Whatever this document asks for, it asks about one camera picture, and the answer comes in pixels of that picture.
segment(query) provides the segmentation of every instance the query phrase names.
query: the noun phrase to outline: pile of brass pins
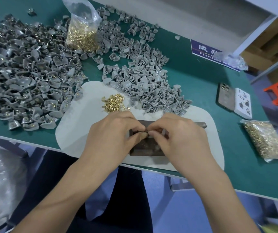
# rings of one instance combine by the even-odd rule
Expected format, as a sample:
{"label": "pile of brass pins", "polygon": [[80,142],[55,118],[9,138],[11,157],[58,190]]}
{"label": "pile of brass pins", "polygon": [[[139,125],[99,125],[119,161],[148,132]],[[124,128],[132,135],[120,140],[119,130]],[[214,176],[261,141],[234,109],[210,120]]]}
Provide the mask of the pile of brass pins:
{"label": "pile of brass pins", "polygon": [[270,122],[245,121],[243,126],[265,160],[278,159],[278,134]]}
{"label": "pile of brass pins", "polygon": [[82,49],[86,52],[96,51],[99,48],[97,44],[97,29],[90,28],[79,19],[72,18],[66,44],[73,49]]}
{"label": "pile of brass pins", "polygon": [[101,100],[105,103],[102,108],[104,108],[108,113],[112,113],[114,111],[126,111],[130,109],[124,106],[124,97],[121,94],[111,95],[108,99],[102,97]]}

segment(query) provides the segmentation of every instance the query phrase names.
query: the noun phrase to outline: person's right hand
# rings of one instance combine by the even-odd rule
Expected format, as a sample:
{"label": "person's right hand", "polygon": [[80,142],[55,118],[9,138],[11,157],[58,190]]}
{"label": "person's right hand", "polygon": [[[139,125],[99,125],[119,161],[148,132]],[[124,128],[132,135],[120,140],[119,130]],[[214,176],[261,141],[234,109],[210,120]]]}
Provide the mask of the person's right hand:
{"label": "person's right hand", "polygon": [[[168,139],[161,132],[167,130]],[[172,113],[147,127],[172,165],[192,183],[207,172],[221,170],[211,154],[208,137],[192,120]]]}

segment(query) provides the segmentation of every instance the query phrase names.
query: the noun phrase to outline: sign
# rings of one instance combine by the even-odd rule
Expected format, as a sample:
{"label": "sign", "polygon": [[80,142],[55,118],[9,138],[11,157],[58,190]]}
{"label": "sign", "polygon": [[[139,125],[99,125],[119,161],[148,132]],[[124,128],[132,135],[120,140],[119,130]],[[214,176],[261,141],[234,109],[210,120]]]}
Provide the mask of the sign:
{"label": "sign", "polygon": [[194,41],[192,39],[191,39],[191,46],[192,46],[192,53],[194,55],[200,56],[202,58],[205,58],[207,60],[216,62],[216,63],[218,63],[220,65],[223,65],[223,66],[226,66],[226,67],[228,67],[232,70],[236,70],[236,71],[240,72],[239,69],[233,68],[233,67],[229,66],[227,63],[225,63],[223,61],[220,61],[220,60],[217,60],[217,59],[212,57],[215,53],[222,52],[221,50],[218,50],[218,49],[215,49],[215,48],[210,47],[208,45],[199,43],[199,42]]}

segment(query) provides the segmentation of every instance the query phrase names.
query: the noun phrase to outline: plastic bag of brass pins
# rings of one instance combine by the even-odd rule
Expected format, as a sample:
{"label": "plastic bag of brass pins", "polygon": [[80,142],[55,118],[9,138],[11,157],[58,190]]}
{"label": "plastic bag of brass pins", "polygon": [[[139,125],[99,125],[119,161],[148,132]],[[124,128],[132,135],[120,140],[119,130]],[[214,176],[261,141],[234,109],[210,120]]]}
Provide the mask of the plastic bag of brass pins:
{"label": "plastic bag of brass pins", "polygon": [[266,162],[278,159],[278,134],[269,121],[241,120],[241,123]]}
{"label": "plastic bag of brass pins", "polygon": [[73,49],[86,52],[95,51],[97,44],[97,29],[102,19],[88,0],[62,0],[71,12],[66,44]]}
{"label": "plastic bag of brass pins", "polygon": [[104,108],[108,113],[112,113],[114,111],[126,111],[130,109],[124,106],[124,97],[121,94],[111,95],[108,99],[102,97],[101,100],[105,103],[102,108]]}

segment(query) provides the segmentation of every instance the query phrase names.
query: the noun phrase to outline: clear plastic bag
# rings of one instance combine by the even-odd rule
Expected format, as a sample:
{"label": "clear plastic bag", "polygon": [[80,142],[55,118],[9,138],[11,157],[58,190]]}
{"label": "clear plastic bag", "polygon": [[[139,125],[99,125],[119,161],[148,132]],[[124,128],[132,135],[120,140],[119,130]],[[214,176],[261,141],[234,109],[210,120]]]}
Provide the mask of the clear plastic bag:
{"label": "clear plastic bag", "polygon": [[73,49],[95,51],[97,30],[102,19],[88,0],[62,0],[71,12],[66,44]]}
{"label": "clear plastic bag", "polygon": [[233,55],[228,52],[217,52],[213,58],[227,63],[229,66],[239,69],[248,70],[248,65],[244,62],[244,59],[240,55]]}
{"label": "clear plastic bag", "polygon": [[241,123],[266,162],[278,159],[278,134],[269,121],[241,120]]}
{"label": "clear plastic bag", "polygon": [[0,226],[22,200],[27,188],[27,168],[21,158],[0,149]]}

